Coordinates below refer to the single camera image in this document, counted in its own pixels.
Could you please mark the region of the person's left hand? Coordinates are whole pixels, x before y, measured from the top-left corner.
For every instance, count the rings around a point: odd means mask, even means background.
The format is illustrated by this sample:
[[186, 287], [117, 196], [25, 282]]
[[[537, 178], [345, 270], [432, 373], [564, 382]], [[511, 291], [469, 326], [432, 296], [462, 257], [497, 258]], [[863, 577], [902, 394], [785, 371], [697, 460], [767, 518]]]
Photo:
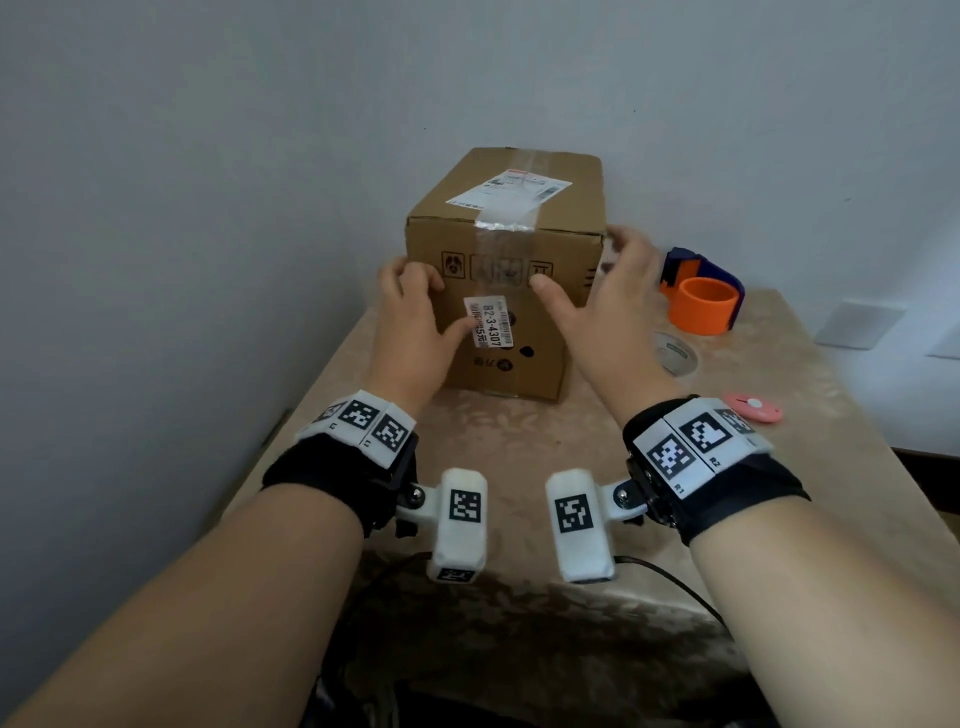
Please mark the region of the person's left hand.
[[432, 265], [405, 257], [385, 264], [377, 280], [377, 322], [362, 389], [418, 419], [458, 350], [443, 346], [430, 297], [446, 285]]

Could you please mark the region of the person's right hand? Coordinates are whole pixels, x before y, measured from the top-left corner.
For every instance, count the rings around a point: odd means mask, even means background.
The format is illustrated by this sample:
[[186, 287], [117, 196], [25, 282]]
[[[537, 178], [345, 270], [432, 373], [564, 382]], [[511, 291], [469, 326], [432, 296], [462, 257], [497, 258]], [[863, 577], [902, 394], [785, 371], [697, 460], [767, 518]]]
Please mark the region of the person's right hand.
[[623, 429], [643, 411], [684, 396], [659, 363], [654, 340], [659, 252], [630, 226], [610, 224], [617, 260], [580, 309], [574, 330], [559, 330], [573, 363]]

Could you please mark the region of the brown cardboard box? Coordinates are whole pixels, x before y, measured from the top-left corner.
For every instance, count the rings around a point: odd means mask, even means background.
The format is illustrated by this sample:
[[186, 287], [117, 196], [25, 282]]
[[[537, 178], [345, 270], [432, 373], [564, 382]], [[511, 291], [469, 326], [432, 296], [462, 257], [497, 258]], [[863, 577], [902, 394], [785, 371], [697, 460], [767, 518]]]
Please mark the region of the brown cardboard box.
[[471, 149], [406, 218], [410, 261], [444, 281], [437, 324], [472, 315], [446, 384], [556, 402], [568, 368], [557, 326], [530, 287], [536, 274], [583, 307], [606, 237], [603, 167], [594, 155]]

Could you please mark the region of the person's left forearm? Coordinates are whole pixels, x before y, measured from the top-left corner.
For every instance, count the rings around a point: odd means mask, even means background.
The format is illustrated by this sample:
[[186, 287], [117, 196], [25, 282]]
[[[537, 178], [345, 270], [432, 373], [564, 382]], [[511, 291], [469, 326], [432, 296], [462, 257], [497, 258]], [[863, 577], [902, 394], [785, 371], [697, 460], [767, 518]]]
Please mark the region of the person's left forearm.
[[150, 580], [4, 728], [298, 728], [364, 544], [331, 495], [258, 493]]

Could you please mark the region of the person's right forearm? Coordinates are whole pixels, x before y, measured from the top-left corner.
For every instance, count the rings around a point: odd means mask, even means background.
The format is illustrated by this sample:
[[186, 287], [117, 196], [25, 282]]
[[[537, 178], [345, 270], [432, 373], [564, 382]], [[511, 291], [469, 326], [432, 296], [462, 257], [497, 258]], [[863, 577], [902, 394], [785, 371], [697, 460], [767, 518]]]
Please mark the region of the person's right forearm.
[[960, 728], [960, 615], [813, 503], [690, 541], [781, 728]]

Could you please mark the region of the beige patterned tablecloth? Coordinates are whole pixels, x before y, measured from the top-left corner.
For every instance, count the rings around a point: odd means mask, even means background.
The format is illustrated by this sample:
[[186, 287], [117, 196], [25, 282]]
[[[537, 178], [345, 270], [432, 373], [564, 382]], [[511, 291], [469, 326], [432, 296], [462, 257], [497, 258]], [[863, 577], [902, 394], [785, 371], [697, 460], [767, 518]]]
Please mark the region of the beige patterned tablecloth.
[[[812, 499], [945, 603], [960, 604], [960, 547], [881, 433], [840, 383], [784, 297], [753, 289], [718, 338], [657, 328], [690, 347], [681, 380], [706, 395], [750, 392], [784, 407], [762, 427]], [[605, 584], [564, 583], [546, 480], [627, 475], [619, 431], [571, 370], [558, 404], [444, 390], [417, 430], [418, 473], [480, 472], [488, 484], [486, 566], [469, 585], [426, 576], [427, 527], [366, 542], [361, 594], [335, 646], [360, 700], [397, 684], [542, 728], [693, 728], [761, 706], [717, 620], [650, 569], [621, 564]]]

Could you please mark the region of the orange and blue tape dispenser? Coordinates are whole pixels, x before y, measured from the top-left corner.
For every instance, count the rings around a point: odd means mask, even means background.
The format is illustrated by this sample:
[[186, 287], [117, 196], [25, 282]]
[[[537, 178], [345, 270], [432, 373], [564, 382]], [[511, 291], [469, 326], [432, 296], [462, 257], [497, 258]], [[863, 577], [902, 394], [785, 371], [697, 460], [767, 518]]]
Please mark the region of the orange and blue tape dispenser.
[[658, 292], [668, 303], [668, 320], [688, 334], [726, 334], [736, 324], [746, 290], [732, 273], [691, 249], [666, 252]]

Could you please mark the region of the black wristband with marker tiles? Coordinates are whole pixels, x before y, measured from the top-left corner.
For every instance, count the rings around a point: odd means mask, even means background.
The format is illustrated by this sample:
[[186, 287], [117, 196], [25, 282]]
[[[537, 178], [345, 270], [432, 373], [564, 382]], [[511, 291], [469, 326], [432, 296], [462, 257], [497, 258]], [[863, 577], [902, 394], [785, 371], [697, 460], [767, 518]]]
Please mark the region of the black wristband with marker tiles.
[[773, 457], [772, 444], [719, 398], [657, 403], [630, 418], [622, 438], [647, 515], [676, 529], [686, 546], [756, 505], [810, 501], [801, 480]]
[[397, 404], [359, 390], [298, 431], [267, 468], [263, 490], [281, 484], [326, 493], [358, 518], [365, 536], [395, 516], [417, 475], [416, 420]]

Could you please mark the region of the small pink round cutter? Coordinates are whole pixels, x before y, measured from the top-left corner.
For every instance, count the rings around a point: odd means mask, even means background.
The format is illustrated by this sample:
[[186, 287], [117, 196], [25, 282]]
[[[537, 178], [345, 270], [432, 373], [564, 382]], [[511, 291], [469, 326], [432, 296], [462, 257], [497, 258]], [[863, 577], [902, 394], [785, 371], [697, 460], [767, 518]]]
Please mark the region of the small pink round cutter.
[[782, 408], [776, 406], [768, 398], [760, 398], [750, 394], [723, 394], [721, 400], [736, 415], [746, 421], [774, 425], [784, 418]]

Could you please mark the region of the white wall socket plate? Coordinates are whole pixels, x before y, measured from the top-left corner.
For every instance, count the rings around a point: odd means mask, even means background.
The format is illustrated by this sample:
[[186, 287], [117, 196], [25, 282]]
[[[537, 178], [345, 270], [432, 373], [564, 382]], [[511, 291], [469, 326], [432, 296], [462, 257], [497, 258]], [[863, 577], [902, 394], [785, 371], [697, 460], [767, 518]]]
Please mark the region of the white wall socket plate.
[[887, 303], [844, 299], [829, 313], [813, 336], [828, 348], [870, 351], [906, 314], [906, 308]]

